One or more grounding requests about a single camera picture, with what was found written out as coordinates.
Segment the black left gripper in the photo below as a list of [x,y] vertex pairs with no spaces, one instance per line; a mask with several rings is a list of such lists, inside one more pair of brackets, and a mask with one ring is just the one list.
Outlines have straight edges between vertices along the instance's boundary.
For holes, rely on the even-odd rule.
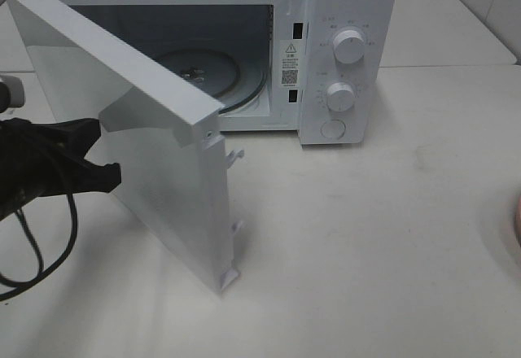
[[[54,124],[2,120],[1,218],[39,197],[112,192],[121,183],[120,165],[85,160],[100,136],[94,118]],[[64,167],[63,156],[77,161]]]

